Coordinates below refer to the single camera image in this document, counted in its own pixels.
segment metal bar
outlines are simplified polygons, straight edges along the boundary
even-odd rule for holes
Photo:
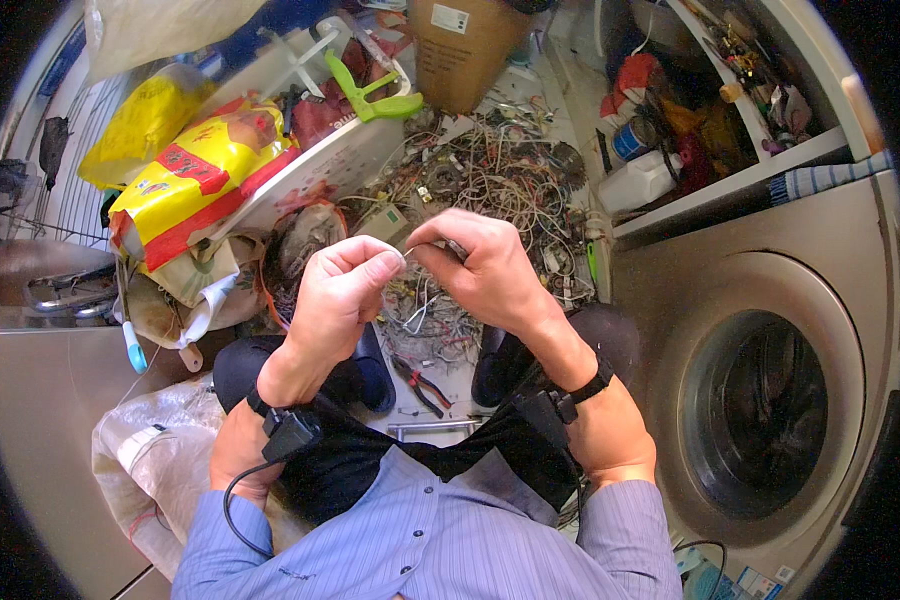
[[[472,436],[482,421],[478,418],[461,420],[432,420],[425,423],[389,423],[386,426],[387,433],[396,435],[397,442],[403,442],[406,431],[428,431],[431,429],[465,429],[466,435]]]

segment tin can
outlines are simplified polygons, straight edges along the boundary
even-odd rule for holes
[[[660,143],[657,128],[646,117],[636,115],[620,127],[611,142],[613,153],[623,162],[647,154]]]

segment yellow bag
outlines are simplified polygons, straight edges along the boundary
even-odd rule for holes
[[[124,189],[177,137],[215,89],[195,67],[168,64],[120,104],[76,169],[100,190]]]
[[[152,273],[299,156],[276,104],[238,98],[180,133],[126,187],[110,207],[111,241]]]

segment pliers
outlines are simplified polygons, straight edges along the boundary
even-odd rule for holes
[[[431,392],[433,392],[433,395],[436,396],[436,399],[440,402],[440,404],[449,409],[452,405],[450,404],[450,400],[446,398],[441,389],[438,388],[434,384],[434,382],[421,375],[419,370],[407,364],[407,362],[403,359],[394,356],[392,358],[392,362],[393,369],[396,371],[397,375],[409,384],[409,387],[413,390],[413,393],[416,394],[416,397],[420,399],[420,402],[423,402],[423,405],[429,408],[438,419],[443,419],[444,411],[442,411],[439,406],[431,402],[430,398],[423,394],[423,391],[420,390],[420,385],[422,384],[430,388]]]

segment cardboard box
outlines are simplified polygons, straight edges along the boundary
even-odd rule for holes
[[[503,70],[533,18],[503,0],[411,0],[416,86],[450,114],[471,113]]]

